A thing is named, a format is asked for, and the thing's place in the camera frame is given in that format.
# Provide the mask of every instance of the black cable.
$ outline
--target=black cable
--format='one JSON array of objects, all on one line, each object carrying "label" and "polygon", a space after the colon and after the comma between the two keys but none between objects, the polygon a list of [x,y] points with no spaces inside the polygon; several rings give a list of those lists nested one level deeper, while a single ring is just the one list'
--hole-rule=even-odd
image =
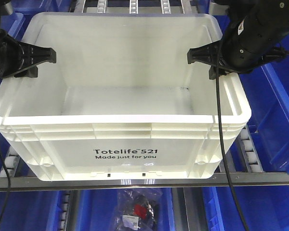
[{"label": "black cable", "polygon": [[11,192],[11,177],[10,177],[9,171],[8,171],[8,169],[7,169],[7,167],[6,167],[5,163],[4,163],[4,159],[3,159],[3,155],[2,155],[1,149],[0,149],[0,161],[2,163],[4,172],[5,172],[5,174],[6,174],[7,178],[8,178],[8,187],[7,187],[7,190],[6,190],[6,195],[5,195],[3,207],[2,207],[1,213],[0,213],[0,224],[1,224],[2,217],[3,217],[4,211],[5,211],[6,205],[8,203],[8,200],[9,200],[10,192]]},{"label": "black cable", "polygon": [[220,143],[221,143],[221,151],[222,151],[222,156],[223,156],[223,165],[225,167],[225,172],[226,172],[229,188],[230,188],[233,200],[235,202],[237,212],[239,213],[242,224],[244,226],[244,229],[245,229],[245,231],[249,231],[249,227],[247,225],[247,222],[245,221],[241,206],[240,206],[239,201],[237,199],[235,188],[234,188],[233,183],[231,181],[229,168],[228,168],[228,162],[227,162],[226,154],[225,154],[224,142],[223,142],[222,110],[221,110],[221,96],[220,96],[220,86],[219,86],[220,85],[219,84],[219,65],[220,65],[220,56],[221,56],[223,38],[224,38],[224,36],[220,40],[220,44],[219,44],[218,52],[217,52],[217,59],[216,59],[216,99],[217,99],[218,130],[219,130],[219,134],[220,134]]}]

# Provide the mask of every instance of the metal rail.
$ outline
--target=metal rail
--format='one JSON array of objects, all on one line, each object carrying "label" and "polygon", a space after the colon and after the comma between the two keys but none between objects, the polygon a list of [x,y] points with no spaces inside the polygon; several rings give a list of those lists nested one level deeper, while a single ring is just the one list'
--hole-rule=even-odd
[{"label": "metal rail", "polygon": [[[235,186],[289,185],[284,172],[230,173]],[[0,192],[6,191],[7,180],[0,178]],[[41,181],[36,177],[12,178],[12,191],[83,190],[133,187],[207,187],[228,186],[225,173],[215,173],[208,179],[152,179],[152,180],[80,180]]]}]

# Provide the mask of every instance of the blue plastic bin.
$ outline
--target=blue plastic bin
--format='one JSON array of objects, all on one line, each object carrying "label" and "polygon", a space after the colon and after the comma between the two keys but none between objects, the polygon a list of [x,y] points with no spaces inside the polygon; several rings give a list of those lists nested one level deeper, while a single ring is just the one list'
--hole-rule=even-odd
[{"label": "blue plastic bin", "polygon": [[[5,193],[0,192],[0,210]],[[62,192],[12,192],[0,231],[58,231]]]},{"label": "blue plastic bin", "polygon": [[[84,190],[81,193],[76,231],[109,230],[115,207],[116,189]],[[158,212],[158,231],[174,231],[172,195],[170,188],[162,189]]]},{"label": "blue plastic bin", "polygon": [[48,11],[68,12],[72,0],[52,0]]},{"label": "blue plastic bin", "polygon": [[24,21],[25,16],[22,13],[13,13],[8,16],[2,16],[0,28],[7,31],[11,37],[21,39],[25,32],[23,29]]},{"label": "blue plastic bin", "polygon": [[[203,188],[210,231],[244,231],[228,187]],[[289,231],[289,186],[236,187],[250,231]]]},{"label": "blue plastic bin", "polygon": [[13,0],[12,5],[16,12],[25,15],[35,15],[49,10],[52,0]]},{"label": "blue plastic bin", "polygon": [[[289,35],[283,44],[289,50]],[[240,77],[271,164],[269,170],[289,173],[289,57]]]}]

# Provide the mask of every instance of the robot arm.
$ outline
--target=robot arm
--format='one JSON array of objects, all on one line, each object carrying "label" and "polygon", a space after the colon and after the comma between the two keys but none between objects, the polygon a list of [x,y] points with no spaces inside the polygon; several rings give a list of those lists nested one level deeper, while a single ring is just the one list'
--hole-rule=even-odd
[{"label": "robot arm", "polygon": [[[11,0],[0,0],[0,17],[11,14]],[[37,65],[56,63],[56,52],[52,48],[42,48],[19,42],[0,29],[0,79],[7,77],[37,77]]]},{"label": "robot arm", "polygon": [[231,22],[223,39],[190,49],[187,54],[189,64],[202,62],[211,65],[210,79],[215,79],[220,45],[220,75],[249,73],[258,66],[283,59],[289,54],[281,47],[274,47],[289,34],[289,0],[258,0],[252,7],[249,2],[247,15],[243,15],[244,11],[235,14],[236,6],[231,5],[233,1],[228,2]]}]

